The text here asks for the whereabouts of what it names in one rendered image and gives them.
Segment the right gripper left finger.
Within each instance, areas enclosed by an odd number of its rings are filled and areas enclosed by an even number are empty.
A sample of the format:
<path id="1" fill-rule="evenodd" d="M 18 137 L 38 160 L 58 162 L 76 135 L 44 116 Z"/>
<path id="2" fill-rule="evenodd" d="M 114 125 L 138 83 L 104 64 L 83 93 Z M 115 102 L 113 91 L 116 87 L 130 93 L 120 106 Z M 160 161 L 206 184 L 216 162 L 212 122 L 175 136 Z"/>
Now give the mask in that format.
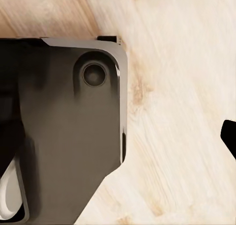
<path id="1" fill-rule="evenodd" d="M 26 138 L 22 120 L 0 125 L 0 179 Z"/>

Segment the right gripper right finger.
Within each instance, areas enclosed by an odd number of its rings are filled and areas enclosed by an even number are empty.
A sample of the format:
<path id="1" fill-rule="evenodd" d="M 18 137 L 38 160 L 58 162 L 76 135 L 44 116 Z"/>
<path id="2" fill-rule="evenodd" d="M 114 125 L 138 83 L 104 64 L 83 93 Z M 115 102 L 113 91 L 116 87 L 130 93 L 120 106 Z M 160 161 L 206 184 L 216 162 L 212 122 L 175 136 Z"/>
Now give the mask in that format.
<path id="1" fill-rule="evenodd" d="M 223 123 L 220 137 L 236 158 L 236 122 L 226 119 Z"/>

